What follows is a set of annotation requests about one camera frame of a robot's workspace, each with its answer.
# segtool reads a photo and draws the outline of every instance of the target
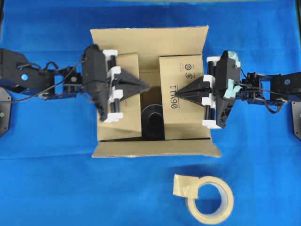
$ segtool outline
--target black roll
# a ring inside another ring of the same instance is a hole
[[[163,107],[149,105],[141,112],[142,138],[164,140]]]

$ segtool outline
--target wire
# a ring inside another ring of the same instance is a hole
[[[269,107],[269,102],[264,98],[264,96],[261,95],[261,97],[262,97],[262,99],[263,99],[263,101],[264,101],[265,107],[267,108],[267,110],[268,110],[270,113],[276,114],[276,113],[280,112],[280,110],[281,110],[281,108],[282,108],[282,106],[283,106],[283,102],[282,102],[282,104],[278,104],[278,105],[277,105],[277,110],[274,111],[273,109],[271,109],[271,108]]]
[[[48,69],[49,65],[53,65],[56,69],[59,69],[58,65],[55,62],[50,61],[46,64],[45,70]]]
[[[268,90],[268,89],[259,88],[259,87],[256,87],[256,86],[248,87],[248,84],[243,84],[243,83],[239,83],[239,82],[235,82],[235,85],[246,86],[248,89],[259,89],[259,90],[269,92],[269,93],[273,93],[273,94],[276,94],[276,95],[288,95],[288,94],[285,94],[285,93],[277,93],[277,92],[274,92],[274,91],[271,91],[271,90]],[[245,90],[245,92],[254,92],[254,91],[253,90]]]
[[[28,66],[36,66],[36,67],[38,67],[39,69],[41,69],[41,66],[40,66],[40,65],[38,65],[38,64],[36,64],[36,63],[32,63],[32,62],[23,64],[23,65],[19,65],[19,66],[18,66],[18,69],[23,68],[23,67],[28,67]]]
[[[243,73],[243,76],[244,76],[246,79],[248,79],[248,77],[246,77],[246,75],[245,75],[243,69],[240,69],[240,70],[241,70],[241,72]]]
[[[62,84],[62,83],[63,83],[63,82],[71,75],[71,73],[78,67],[78,65],[82,64],[82,63],[85,62],[85,61],[86,61],[86,60],[78,61],[78,62],[71,68],[71,70],[68,72],[68,74],[64,77],[63,80],[61,80],[60,82],[58,82],[58,83],[56,83],[56,84],[54,84],[54,85],[48,87],[47,89],[45,89],[45,90],[43,90],[43,91],[41,91],[41,92],[39,92],[39,93],[33,94],[33,95],[29,96],[29,97],[26,97],[26,98],[23,98],[23,99],[19,99],[19,100],[13,100],[13,101],[0,101],[0,103],[17,103],[17,102],[26,101],[26,100],[29,100],[29,99],[31,99],[31,98],[33,98],[33,97],[39,96],[39,95],[43,94],[44,92],[46,92],[46,91],[48,91],[48,90],[54,88],[55,86],[58,86],[58,85]]]

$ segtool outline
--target open cardboard box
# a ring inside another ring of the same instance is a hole
[[[165,107],[167,106],[166,100],[169,101],[166,96],[169,95],[169,90],[166,87],[169,88],[170,82],[178,83],[179,77],[176,74],[182,73],[184,65],[182,62],[187,59],[197,59],[200,63],[192,64],[192,68],[198,67],[198,76],[204,74],[202,50],[207,32],[208,26],[91,30],[93,42],[100,49],[118,50],[117,65],[152,86],[150,91],[121,102],[124,118],[119,122],[102,123],[98,117],[98,140],[101,142],[92,157],[221,156],[220,151],[212,143],[210,130],[201,125],[203,118],[201,106],[178,100],[181,105],[187,105],[181,108],[182,113],[193,115],[193,120],[189,120],[191,117],[175,118],[177,115],[175,111]],[[168,133],[168,140],[142,140],[140,112],[150,104],[163,104],[165,133]],[[168,121],[175,120],[176,123],[168,124]]]

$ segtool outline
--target cardboard box flap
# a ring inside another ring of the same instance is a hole
[[[206,155],[220,157],[221,153],[211,139],[165,141],[101,142],[93,158],[139,157],[158,155]]]
[[[208,28],[92,29],[91,34],[101,49],[138,53],[140,71],[159,71],[159,56],[202,54]]]

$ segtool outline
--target blue cloth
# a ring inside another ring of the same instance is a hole
[[[238,53],[245,72],[301,71],[294,0],[11,0],[5,1],[0,47],[40,65],[53,60],[66,66],[92,43],[92,28],[207,24],[204,60],[229,49]],[[216,176],[229,184],[235,206],[222,225],[301,224],[301,142],[293,135],[290,105],[272,115],[264,106],[237,101],[227,128],[212,130],[219,159],[91,159],[95,114],[84,97],[13,105],[10,131],[0,138],[1,225],[199,225],[184,199],[172,195],[174,173]],[[218,205],[211,198],[202,209]]]

